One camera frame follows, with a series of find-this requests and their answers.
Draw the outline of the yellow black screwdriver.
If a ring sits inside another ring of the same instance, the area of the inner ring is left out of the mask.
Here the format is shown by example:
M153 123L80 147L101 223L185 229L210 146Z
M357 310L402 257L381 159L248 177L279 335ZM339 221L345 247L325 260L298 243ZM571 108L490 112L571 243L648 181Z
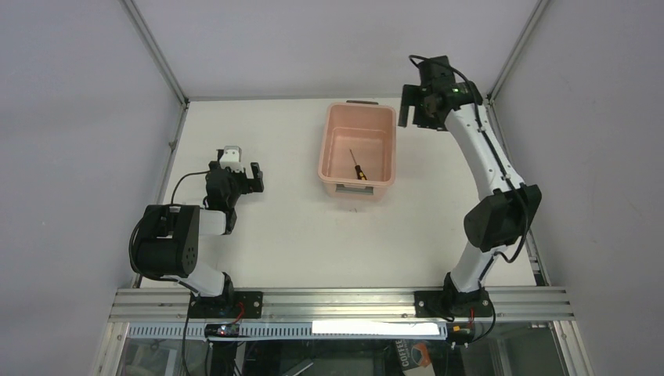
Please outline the yellow black screwdriver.
M357 178L358 180L367 181L366 174L364 173L364 171L363 171L363 169L361 168L360 164L357 162L357 160L356 160L356 158L355 158L355 155L354 155L352 149L349 150L349 153L351 154L352 161L353 161L353 163L355 164L355 165L354 165L354 169L355 169L356 178Z

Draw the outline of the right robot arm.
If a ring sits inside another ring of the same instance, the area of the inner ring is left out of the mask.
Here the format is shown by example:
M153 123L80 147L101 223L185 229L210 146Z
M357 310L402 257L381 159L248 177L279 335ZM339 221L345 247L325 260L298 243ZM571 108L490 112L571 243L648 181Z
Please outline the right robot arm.
M542 200L536 184L516 172L489 124L476 84L447 56L411 55L420 82L404 85L398 125L448 132L459 146L478 192L478 203L464 216L467 244L443 282L439 304L455 309L483 301L484 281L493 263L511 264L525 246Z

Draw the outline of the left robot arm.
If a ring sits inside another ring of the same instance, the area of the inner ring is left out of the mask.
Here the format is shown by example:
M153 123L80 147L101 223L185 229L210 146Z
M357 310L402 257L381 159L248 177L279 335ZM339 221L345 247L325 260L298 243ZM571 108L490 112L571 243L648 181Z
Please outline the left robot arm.
M260 164L242 164L242 150L226 146L204 171L205 195L200 204L146 207L128 241L132 270L141 277L175 282L194 297L229 310L238 306L231 276L199 260L200 239L230 235L236 225L236 204L243 195L265 189Z

